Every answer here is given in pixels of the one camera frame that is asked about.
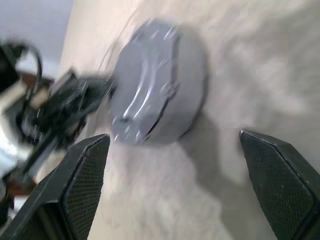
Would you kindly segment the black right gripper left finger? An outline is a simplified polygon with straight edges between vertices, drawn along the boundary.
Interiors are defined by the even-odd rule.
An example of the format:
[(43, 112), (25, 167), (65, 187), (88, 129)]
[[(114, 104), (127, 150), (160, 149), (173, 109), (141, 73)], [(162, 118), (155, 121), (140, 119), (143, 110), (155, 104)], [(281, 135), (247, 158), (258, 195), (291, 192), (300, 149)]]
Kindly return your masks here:
[(73, 145), (33, 190), (0, 240), (87, 240), (101, 197), (110, 136)]

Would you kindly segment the grey motor lid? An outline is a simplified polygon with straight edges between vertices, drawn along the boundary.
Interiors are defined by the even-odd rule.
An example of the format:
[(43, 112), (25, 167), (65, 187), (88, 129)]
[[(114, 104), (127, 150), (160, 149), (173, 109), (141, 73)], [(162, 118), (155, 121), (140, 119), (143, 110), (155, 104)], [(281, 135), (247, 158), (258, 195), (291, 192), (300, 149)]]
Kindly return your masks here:
[(142, 145), (160, 122), (178, 88), (179, 38), (176, 25), (151, 19), (133, 33), (120, 52), (110, 98), (116, 140)]

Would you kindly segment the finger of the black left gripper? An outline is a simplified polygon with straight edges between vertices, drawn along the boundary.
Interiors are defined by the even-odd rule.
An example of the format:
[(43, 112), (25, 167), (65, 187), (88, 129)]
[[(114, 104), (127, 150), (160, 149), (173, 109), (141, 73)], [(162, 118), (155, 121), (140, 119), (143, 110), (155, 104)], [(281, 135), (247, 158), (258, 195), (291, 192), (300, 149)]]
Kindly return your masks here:
[(82, 80), (86, 83), (86, 93), (92, 95), (107, 95), (116, 82), (112, 76), (86, 76)]
[(99, 96), (88, 96), (84, 99), (82, 104), (82, 112), (84, 113), (93, 113), (98, 110), (100, 105), (110, 99), (110, 93)]

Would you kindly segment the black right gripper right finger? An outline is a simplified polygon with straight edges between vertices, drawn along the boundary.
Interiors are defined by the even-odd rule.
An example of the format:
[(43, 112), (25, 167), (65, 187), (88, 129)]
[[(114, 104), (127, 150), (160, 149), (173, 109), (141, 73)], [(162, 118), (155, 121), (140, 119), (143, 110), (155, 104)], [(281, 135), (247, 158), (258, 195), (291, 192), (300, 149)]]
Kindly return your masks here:
[(260, 207), (278, 240), (320, 240), (320, 173), (288, 142), (242, 129)]

